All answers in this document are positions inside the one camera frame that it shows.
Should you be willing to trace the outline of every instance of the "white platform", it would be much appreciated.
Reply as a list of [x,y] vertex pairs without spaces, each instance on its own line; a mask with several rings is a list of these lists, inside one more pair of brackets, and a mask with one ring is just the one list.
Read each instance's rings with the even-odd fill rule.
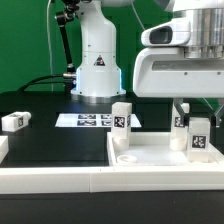
[[0,194],[224,189],[224,157],[212,145],[209,163],[189,163],[184,152],[169,153],[169,133],[132,133],[131,147],[122,153],[137,162],[118,165],[121,152],[111,150],[110,135],[112,166],[1,168]]

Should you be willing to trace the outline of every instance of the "black cable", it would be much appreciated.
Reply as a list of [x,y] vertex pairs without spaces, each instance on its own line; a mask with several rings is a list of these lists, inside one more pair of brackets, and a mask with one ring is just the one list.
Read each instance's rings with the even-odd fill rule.
[[63,75],[47,75],[47,76],[42,76],[36,79],[31,80],[27,84],[21,86],[17,91],[23,92],[28,86],[32,85],[33,83],[36,83],[41,80],[46,80],[46,79],[54,79],[54,78],[63,78]]
[[19,91],[22,91],[23,92],[29,86],[32,86],[32,85],[42,85],[42,84],[64,84],[64,82],[57,82],[57,81],[55,81],[55,82],[36,82],[36,83],[29,83],[29,84],[23,86],[23,90],[19,90]]

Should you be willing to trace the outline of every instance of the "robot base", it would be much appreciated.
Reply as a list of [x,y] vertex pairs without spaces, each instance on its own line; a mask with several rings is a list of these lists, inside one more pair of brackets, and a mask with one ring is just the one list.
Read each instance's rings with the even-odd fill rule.
[[81,94],[74,94],[73,90],[71,91],[71,98],[75,101],[81,101],[84,103],[112,103],[118,100],[122,100],[126,97],[126,91],[120,92],[116,96],[110,97],[93,97],[93,96],[84,96]]

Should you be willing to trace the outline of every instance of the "white block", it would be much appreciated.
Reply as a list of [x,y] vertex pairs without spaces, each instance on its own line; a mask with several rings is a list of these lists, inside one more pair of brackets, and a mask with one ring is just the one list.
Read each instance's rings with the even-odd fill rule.
[[188,132],[189,161],[208,162],[209,159],[210,121],[208,118],[190,118]]
[[15,132],[27,126],[30,118],[29,112],[14,112],[2,117],[2,131]]
[[131,103],[117,102],[112,105],[112,127],[114,138],[128,139],[131,132]]
[[[190,106],[188,103],[181,104],[184,113],[189,113]],[[173,105],[172,122],[170,133],[170,148],[172,150],[186,150],[187,149],[188,127],[180,125],[180,114]]]
[[0,163],[9,151],[8,136],[0,136]]
[[112,105],[111,133],[115,147],[118,150],[125,150],[129,148],[131,111],[131,103],[117,102]]

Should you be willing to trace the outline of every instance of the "white tray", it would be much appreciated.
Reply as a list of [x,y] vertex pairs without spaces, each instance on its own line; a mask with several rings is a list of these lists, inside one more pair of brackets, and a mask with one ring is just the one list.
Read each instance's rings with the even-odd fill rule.
[[189,162],[187,151],[174,151],[169,147],[170,133],[167,132],[132,132],[128,149],[119,149],[107,136],[108,157],[110,166],[191,166],[224,164],[224,156],[213,145],[209,144],[209,162]]

